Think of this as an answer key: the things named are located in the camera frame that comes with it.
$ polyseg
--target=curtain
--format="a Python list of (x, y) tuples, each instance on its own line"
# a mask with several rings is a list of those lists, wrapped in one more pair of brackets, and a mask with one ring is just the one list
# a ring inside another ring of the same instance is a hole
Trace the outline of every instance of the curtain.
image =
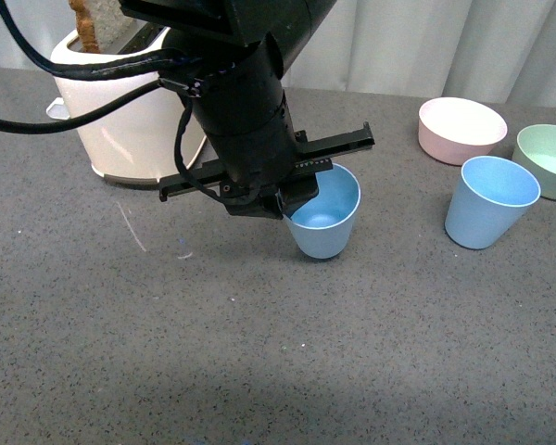
[[(49, 56), (67, 0), (8, 0)], [(32, 68), (0, 20), (0, 67)], [(556, 107), (556, 0), (338, 0), (285, 86)]]
[[(20, 31), (45, 57), (76, 26), (68, 0), (7, 0), (6, 4)], [(1, 18), (0, 67), (35, 69), (12, 40)]]

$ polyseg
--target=blue cup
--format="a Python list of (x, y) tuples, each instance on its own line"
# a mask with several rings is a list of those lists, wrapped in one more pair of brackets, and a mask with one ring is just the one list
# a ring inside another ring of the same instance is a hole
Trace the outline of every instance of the blue cup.
[(519, 164), (478, 156), (461, 167), (445, 229), (465, 248), (487, 248), (539, 199), (536, 177)]
[(284, 220), (298, 247), (317, 259), (332, 258), (346, 247), (360, 204), (360, 185), (341, 165), (317, 173), (319, 195)]

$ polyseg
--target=cable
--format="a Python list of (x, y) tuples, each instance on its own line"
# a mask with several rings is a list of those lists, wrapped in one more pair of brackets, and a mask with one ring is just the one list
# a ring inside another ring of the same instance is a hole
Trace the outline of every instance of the cable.
[(146, 83), (141, 87), (132, 90), (130, 93), (118, 97), (114, 101), (104, 105), (101, 108), (97, 108), (93, 111), (90, 111), (89, 113), (83, 114), (76, 118), (69, 119), (67, 121), (48, 122), (48, 123), (26, 123), (26, 122), (4, 121), (0, 119), (0, 132), (15, 133), (15, 134), (52, 134), (52, 133), (66, 132), (67, 130), (73, 130), (75, 128), (82, 127), (87, 123), (91, 123), (93, 121), (101, 119), (102, 117), (115, 111), (116, 109), (129, 104), (134, 99), (137, 99), (140, 96), (150, 93), (151, 91), (155, 91), (157, 88), (160, 88), (160, 86), (161, 85), (159, 81)]
[(0, 0), (0, 17), (13, 39), (31, 62), (55, 77), (76, 81), (108, 81), (137, 76), (147, 72), (174, 69), (197, 62), (197, 57), (185, 57), (175, 49), (159, 49), (140, 56), (126, 57), (107, 63), (68, 65), (54, 63), (43, 57), (24, 38), (10, 15), (5, 0)]
[(174, 149), (174, 159), (175, 159), (175, 167), (177, 167), (177, 171), (179, 174), (196, 190), (199, 190), (203, 194), (208, 197), (211, 197), (217, 202), (225, 206), (245, 206), (247, 204), (251, 204), (253, 201), (256, 200), (258, 197), (258, 193), (260, 190), (259, 182), (256, 181), (255, 187), (253, 187), (249, 191), (249, 195), (246, 197), (219, 197), (213, 190), (206, 188), (202, 183), (200, 183), (196, 177), (187, 170), (185, 164), (183, 163), (183, 156), (182, 156), (182, 136), (185, 133), (185, 129), (187, 128), (187, 124), (189, 123), (192, 117), (192, 110), (194, 108), (194, 103), (191, 97), (183, 97), (182, 102), (185, 109), (183, 110), (182, 117), (179, 119), (179, 126), (177, 128), (177, 136), (175, 137), (175, 149)]

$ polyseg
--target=pink bowl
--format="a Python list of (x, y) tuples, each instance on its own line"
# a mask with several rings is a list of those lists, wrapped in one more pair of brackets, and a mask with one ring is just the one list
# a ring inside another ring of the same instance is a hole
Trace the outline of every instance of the pink bowl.
[(435, 159), (462, 165), (487, 155), (507, 135), (507, 123), (493, 109), (458, 97), (438, 97), (420, 107), (418, 142)]

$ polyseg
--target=table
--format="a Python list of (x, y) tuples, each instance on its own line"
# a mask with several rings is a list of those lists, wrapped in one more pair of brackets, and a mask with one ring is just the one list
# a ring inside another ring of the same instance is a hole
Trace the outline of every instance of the table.
[[(0, 70), (0, 117), (50, 76)], [(284, 222), (105, 184), (76, 132), (0, 133), (0, 444), (556, 443), (556, 202), (493, 247), (443, 222), (460, 170), (417, 143), (426, 100), (287, 90), (362, 202), (330, 261)], [(509, 157), (556, 108), (493, 105)]]

